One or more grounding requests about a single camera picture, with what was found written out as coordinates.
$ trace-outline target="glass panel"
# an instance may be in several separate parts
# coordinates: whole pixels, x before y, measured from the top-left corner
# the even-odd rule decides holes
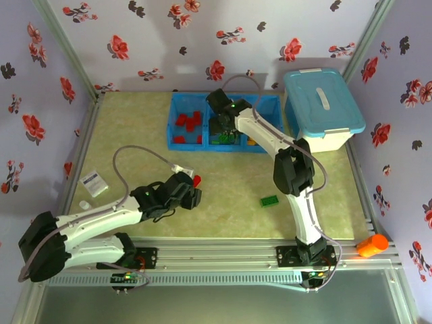
[[[382,271],[339,271],[319,293],[267,286],[47,288],[38,324],[399,323]]]

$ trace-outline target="plastic storage box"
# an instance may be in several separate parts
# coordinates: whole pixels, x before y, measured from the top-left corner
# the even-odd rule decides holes
[[[173,151],[264,153],[264,149],[253,144],[254,142],[245,134],[236,138],[231,137],[229,144],[222,143],[220,135],[210,136],[209,119],[215,114],[205,100],[207,95],[208,93],[173,93],[167,125],[168,149]],[[243,98],[251,105],[258,99],[257,94],[227,94],[227,96],[234,101]],[[279,96],[263,95],[256,110],[270,124],[278,130],[284,131]],[[183,119],[192,119],[194,112],[197,111],[200,112],[201,123],[196,124],[193,129],[187,130],[187,122],[184,122]]]
[[[311,152],[339,149],[366,124],[345,80],[334,69],[289,72],[284,107],[294,137],[308,141]]]

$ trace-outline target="table surface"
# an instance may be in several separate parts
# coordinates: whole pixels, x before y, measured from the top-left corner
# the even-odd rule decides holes
[[[273,183],[273,161],[266,154],[181,152],[167,149],[166,127],[170,92],[108,92],[103,99],[80,178],[96,170],[109,189],[92,198],[79,183],[70,213],[79,213],[81,200],[92,207],[110,203],[125,189],[112,167],[112,156],[121,146],[146,146],[171,162],[191,166],[200,175],[200,205],[192,211],[177,209],[173,217],[145,221],[112,231],[132,237],[160,238],[287,238],[296,235],[290,204]],[[335,239],[361,240],[368,231],[351,166],[344,147],[314,154],[329,174],[327,187],[314,195],[319,223]],[[131,189],[166,181],[169,167],[144,151],[128,149],[117,159],[119,171]],[[323,175],[315,166],[316,186]],[[277,195],[279,204],[262,208],[260,199]]]

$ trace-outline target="blue lid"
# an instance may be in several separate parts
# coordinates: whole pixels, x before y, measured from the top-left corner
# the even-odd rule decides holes
[[[283,81],[298,125],[307,136],[324,137],[326,130],[340,128],[353,134],[365,130],[365,120],[337,70],[288,72]]]

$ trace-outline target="green lego brick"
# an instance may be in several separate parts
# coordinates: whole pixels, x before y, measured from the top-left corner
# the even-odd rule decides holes
[[[261,206],[262,207],[270,207],[279,204],[279,200],[277,199],[277,196],[270,196],[261,198]]]
[[[219,142],[222,144],[228,144],[229,143],[228,136],[225,134],[220,135],[219,136]]]

